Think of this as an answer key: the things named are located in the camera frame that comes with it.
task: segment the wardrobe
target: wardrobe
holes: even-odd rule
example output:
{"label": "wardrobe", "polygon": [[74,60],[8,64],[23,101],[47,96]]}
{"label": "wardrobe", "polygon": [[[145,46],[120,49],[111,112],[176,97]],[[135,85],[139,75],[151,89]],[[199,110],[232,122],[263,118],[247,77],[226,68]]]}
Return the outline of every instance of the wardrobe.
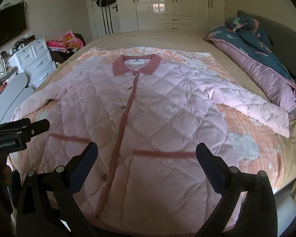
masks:
{"label": "wardrobe", "polygon": [[225,0],[117,0],[122,32],[201,30],[224,23]]}

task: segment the gray headboard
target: gray headboard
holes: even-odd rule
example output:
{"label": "gray headboard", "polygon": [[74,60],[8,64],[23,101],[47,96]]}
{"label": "gray headboard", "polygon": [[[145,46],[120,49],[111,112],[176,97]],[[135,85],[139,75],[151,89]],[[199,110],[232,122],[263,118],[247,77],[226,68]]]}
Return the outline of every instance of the gray headboard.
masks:
{"label": "gray headboard", "polygon": [[260,22],[261,26],[273,40],[273,53],[296,76],[296,32],[273,20],[245,11],[238,11],[237,16],[254,18]]}

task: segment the silver drawer handle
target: silver drawer handle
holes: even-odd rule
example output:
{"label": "silver drawer handle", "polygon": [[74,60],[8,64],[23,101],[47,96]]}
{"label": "silver drawer handle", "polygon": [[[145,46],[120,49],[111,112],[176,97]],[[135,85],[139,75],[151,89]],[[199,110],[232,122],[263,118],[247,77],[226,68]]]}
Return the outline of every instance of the silver drawer handle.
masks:
{"label": "silver drawer handle", "polygon": [[37,68],[39,65],[41,65],[43,61],[41,61],[38,65],[34,66],[34,68]]}
{"label": "silver drawer handle", "polygon": [[44,78],[46,78],[48,76],[48,73],[46,73],[46,75],[44,77],[42,77],[40,80],[43,80]]}

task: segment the wardrobe drawer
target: wardrobe drawer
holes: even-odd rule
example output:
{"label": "wardrobe drawer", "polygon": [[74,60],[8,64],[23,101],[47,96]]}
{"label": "wardrobe drawer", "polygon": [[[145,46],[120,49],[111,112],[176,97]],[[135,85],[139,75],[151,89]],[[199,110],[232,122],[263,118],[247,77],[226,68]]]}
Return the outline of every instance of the wardrobe drawer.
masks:
{"label": "wardrobe drawer", "polygon": [[18,58],[20,69],[35,61],[32,47],[24,49],[23,51],[18,53],[16,57]]}
{"label": "wardrobe drawer", "polygon": [[46,78],[48,78],[51,73],[56,70],[56,68],[55,62],[52,61],[50,64],[48,64],[48,66],[41,70],[35,79],[31,81],[30,86],[34,89],[37,89],[46,80]]}
{"label": "wardrobe drawer", "polygon": [[38,42],[32,45],[33,53],[36,58],[40,57],[47,51],[47,44],[45,39],[40,39]]}
{"label": "wardrobe drawer", "polygon": [[193,27],[191,25],[156,23],[155,29],[157,29],[157,30],[168,29],[168,30],[186,31],[186,30],[193,30]]}
{"label": "wardrobe drawer", "polygon": [[158,15],[157,23],[193,25],[193,17],[176,15]]}
{"label": "wardrobe drawer", "polygon": [[52,58],[49,51],[45,51],[45,54],[36,59],[32,64],[22,69],[22,72],[26,73],[30,79],[33,79],[43,68],[51,63]]}

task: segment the wall-mounted tv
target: wall-mounted tv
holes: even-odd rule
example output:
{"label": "wall-mounted tv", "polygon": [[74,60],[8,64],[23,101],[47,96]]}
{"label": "wall-mounted tv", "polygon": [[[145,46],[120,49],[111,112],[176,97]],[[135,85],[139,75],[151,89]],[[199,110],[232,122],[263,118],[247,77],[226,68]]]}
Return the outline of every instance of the wall-mounted tv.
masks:
{"label": "wall-mounted tv", "polygon": [[26,29],[24,3],[12,5],[0,11],[0,46]]}

